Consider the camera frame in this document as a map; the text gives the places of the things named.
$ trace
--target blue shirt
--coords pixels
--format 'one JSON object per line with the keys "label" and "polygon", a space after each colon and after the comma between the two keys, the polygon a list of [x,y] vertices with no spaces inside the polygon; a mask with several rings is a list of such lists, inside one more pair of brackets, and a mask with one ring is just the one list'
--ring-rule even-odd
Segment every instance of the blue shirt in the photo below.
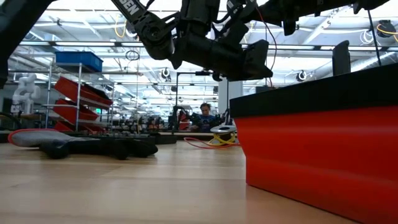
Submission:
{"label": "blue shirt", "polygon": [[216,117],[213,116],[213,115],[209,115],[209,116],[200,115],[200,120],[201,120],[201,123],[202,123],[202,126],[200,128],[200,132],[209,133],[210,129],[212,128],[210,126],[210,123],[212,121],[214,121],[215,119],[216,119]]}

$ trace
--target person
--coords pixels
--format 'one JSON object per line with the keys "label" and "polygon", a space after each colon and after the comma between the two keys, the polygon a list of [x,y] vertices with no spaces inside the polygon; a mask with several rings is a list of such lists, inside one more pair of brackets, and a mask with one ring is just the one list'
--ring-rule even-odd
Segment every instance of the person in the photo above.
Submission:
{"label": "person", "polygon": [[201,121],[201,127],[198,126],[192,126],[191,130],[192,131],[199,131],[202,133],[209,133],[210,129],[212,128],[210,126],[211,122],[216,119],[215,116],[210,115],[210,109],[211,105],[208,103],[203,103],[200,105],[200,110],[201,110],[201,115],[200,115],[200,121]]}

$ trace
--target white robot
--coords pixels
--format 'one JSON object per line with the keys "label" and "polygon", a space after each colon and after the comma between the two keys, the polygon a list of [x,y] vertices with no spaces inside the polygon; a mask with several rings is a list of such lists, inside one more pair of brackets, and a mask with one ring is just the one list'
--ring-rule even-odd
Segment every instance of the white robot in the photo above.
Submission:
{"label": "white robot", "polygon": [[35,79],[35,74],[24,75],[19,78],[18,88],[12,96],[11,113],[33,113],[33,100],[40,98],[40,87],[35,86]]}

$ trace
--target blue bin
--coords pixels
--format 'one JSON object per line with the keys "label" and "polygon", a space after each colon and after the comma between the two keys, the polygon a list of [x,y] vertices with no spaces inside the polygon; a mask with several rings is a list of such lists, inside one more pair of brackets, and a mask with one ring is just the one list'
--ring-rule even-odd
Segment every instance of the blue bin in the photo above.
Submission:
{"label": "blue bin", "polygon": [[69,72],[78,72],[79,64],[83,64],[83,72],[102,72],[103,61],[93,52],[56,52],[55,62]]}

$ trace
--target desk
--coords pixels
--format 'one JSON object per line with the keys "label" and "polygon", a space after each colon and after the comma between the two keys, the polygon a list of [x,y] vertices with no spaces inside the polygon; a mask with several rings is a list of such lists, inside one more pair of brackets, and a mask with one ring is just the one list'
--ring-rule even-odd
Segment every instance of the desk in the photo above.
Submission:
{"label": "desk", "polygon": [[2,224],[353,223],[245,183],[242,149],[159,146],[147,159],[117,161],[0,144]]}

